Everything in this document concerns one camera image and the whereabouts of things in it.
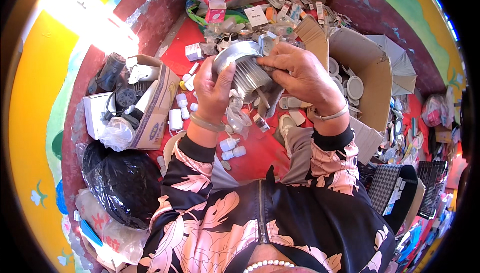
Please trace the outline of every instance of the hand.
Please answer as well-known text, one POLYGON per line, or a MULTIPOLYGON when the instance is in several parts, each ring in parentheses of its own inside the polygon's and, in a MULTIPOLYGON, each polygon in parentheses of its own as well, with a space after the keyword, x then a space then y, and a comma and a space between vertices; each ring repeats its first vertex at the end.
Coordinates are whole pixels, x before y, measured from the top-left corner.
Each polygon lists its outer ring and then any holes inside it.
POLYGON ((258 58, 257 62, 280 69, 272 72, 275 82, 297 99, 313 104, 319 115, 336 114, 345 106, 337 85, 311 52, 280 42, 269 56, 258 58))
POLYGON ((229 93, 235 74, 235 63, 223 70, 216 82, 212 80, 212 64, 215 56, 208 57, 201 65, 193 86, 198 96, 197 115, 212 124, 220 124, 229 105, 229 93))

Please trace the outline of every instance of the left hand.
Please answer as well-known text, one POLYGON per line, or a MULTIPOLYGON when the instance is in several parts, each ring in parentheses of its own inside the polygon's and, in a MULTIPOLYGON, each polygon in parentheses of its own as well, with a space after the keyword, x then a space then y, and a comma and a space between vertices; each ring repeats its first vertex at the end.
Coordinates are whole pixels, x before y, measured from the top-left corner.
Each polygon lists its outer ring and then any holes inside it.
POLYGON ((198 96, 197 115, 203 120, 219 125, 229 105, 229 93, 235 74, 235 63, 223 70, 216 82, 212 79, 212 64, 215 56, 208 57, 193 80, 198 96))

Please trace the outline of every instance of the zipper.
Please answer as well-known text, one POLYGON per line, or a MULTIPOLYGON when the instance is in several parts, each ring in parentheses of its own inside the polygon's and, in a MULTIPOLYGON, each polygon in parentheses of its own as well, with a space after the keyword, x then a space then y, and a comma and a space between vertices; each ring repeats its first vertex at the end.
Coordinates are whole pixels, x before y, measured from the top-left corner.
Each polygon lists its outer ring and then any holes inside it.
POLYGON ((258 225, 260 226, 260 244, 267 244, 267 237, 265 232, 265 222, 263 221, 264 217, 264 197, 262 191, 262 180, 258 182, 258 204, 259 204, 259 214, 260 214, 260 222, 258 225))

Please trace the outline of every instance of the sneaker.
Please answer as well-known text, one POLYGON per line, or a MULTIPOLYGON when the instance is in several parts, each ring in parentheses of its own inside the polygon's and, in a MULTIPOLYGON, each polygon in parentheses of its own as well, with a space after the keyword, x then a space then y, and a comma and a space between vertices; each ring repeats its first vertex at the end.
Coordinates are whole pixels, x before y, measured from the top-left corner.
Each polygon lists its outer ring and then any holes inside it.
POLYGON ((278 122, 279 122, 278 129, 280 130, 280 134, 282 135, 283 139, 285 140, 286 155, 289 158, 291 158, 292 157, 292 152, 291 152, 291 149, 290 149, 290 146, 289 146, 289 141, 287 140, 286 135, 288 134, 289 129, 291 127, 296 126, 295 121, 288 114, 284 114, 280 117, 278 122))

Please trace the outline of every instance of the umbrella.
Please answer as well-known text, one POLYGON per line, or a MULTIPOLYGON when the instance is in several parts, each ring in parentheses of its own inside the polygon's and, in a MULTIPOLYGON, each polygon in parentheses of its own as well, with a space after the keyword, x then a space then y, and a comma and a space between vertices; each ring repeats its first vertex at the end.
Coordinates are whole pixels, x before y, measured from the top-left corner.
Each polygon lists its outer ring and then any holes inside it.
POLYGON ((392 96, 413 94, 417 73, 402 47, 394 43, 386 35, 367 35, 376 42, 390 57, 392 63, 392 96))

